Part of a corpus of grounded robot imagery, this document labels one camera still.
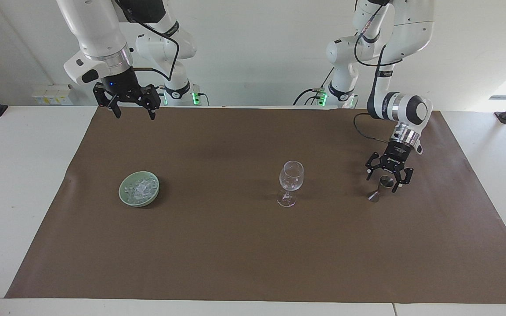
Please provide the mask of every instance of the white wall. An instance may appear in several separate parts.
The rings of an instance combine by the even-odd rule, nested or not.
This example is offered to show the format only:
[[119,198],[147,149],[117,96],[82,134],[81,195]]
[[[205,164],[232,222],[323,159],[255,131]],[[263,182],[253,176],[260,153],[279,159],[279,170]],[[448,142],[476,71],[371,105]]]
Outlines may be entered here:
[[[299,92],[319,86],[331,68],[330,40],[354,33],[354,0],[172,0],[181,25],[195,35],[199,52],[184,61],[189,77],[216,105],[290,104]],[[55,83],[71,83],[62,64],[78,50],[54,0],[0,0],[0,8]],[[425,50],[396,68],[392,89],[431,98],[442,110],[477,110],[506,80],[506,1],[438,0],[436,31]],[[123,25],[133,44],[142,32]],[[11,52],[1,52],[9,66]],[[136,66],[147,66],[135,58]],[[28,84],[37,74],[8,68]],[[361,101],[372,69],[361,68]],[[159,83],[154,74],[142,84]],[[27,83],[16,104],[26,104]],[[90,86],[78,88],[85,92]],[[87,95],[82,104],[94,104]]]

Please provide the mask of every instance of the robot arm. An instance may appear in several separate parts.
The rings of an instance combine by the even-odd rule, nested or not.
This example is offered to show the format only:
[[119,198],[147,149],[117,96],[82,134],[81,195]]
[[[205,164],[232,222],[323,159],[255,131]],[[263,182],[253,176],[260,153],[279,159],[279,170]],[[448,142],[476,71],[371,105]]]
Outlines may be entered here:
[[[366,166],[368,179],[379,168],[391,172],[396,178],[395,192],[398,187],[411,181],[413,169],[405,168],[411,151],[423,154],[420,136],[428,124],[433,104],[421,96],[389,91],[390,82],[396,62],[422,50],[430,42],[434,0],[393,0],[392,6],[396,10],[394,30],[389,44],[382,49],[367,109],[373,118],[399,123],[385,153],[381,157],[374,153]],[[380,162],[372,165],[377,158]],[[405,172],[404,178],[401,177],[402,171]]]
[[[395,10],[395,25],[390,41],[383,45],[379,32],[383,16],[390,7]],[[336,40],[327,49],[328,58],[337,69],[327,88],[328,100],[336,104],[344,104],[353,95],[358,78],[354,64],[379,57],[367,109],[375,119],[399,124],[385,153],[382,156],[377,152],[372,154],[366,166],[368,179],[380,168],[394,174],[393,192],[411,181],[413,169],[405,168],[405,162],[412,150],[422,154],[419,139],[433,106],[430,100],[420,96],[390,92],[390,81],[395,64],[430,42],[433,18],[434,0],[362,0],[355,12],[357,35]]]
[[[128,48],[127,41],[120,32],[119,22],[138,22],[171,39],[164,39],[150,32],[141,36],[143,38],[148,35],[150,41],[141,43],[138,47],[145,58],[154,62],[159,61],[156,64],[161,65],[163,74],[167,74],[165,80],[167,92],[170,91],[170,87],[175,87],[174,90],[180,92],[177,98],[180,103],[196,104],[191,97],[192,93],[189,92],[191,89],[180,90],[186,85],[192,86],[186,79],[186,72],[180,62],[173,67],[171,74],[171,65],[177,59],[177,52],[182,52],[179,54],[180,58],[191,58],[196,48],[193,38],[180,29],[179,23],[169,12],[168,0],[57,0],[57,2],[80,46],[80,51],[64,64],[64,69],[77,84],[102,80],[102,83],[97,83],[93,89],[100,106],[109,108],[117,118],[120,118],[121,112],[117,103],[131,102],[146,108],[150,118],[154,119],[155,111],[161,104],[155,85],[149,84],[143,88],[139,85],[135,69],[132,67],[133,50]],[[181,41],[181,49],[175,38]]]

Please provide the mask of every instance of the brown paper sheet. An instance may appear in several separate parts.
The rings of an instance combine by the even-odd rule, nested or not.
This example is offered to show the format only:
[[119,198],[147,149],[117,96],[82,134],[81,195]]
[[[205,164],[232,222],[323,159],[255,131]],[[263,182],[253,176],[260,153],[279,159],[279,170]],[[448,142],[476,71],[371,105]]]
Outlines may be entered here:
[[[357,113],[97,111],[6,297],[506,303],[506,228],[441,114],[412,184],[371,204],[364,163],[385,146]],[[288,160],[306,178],[282,208]],[[129,208],[118,187],[139,170],[161,192]]]

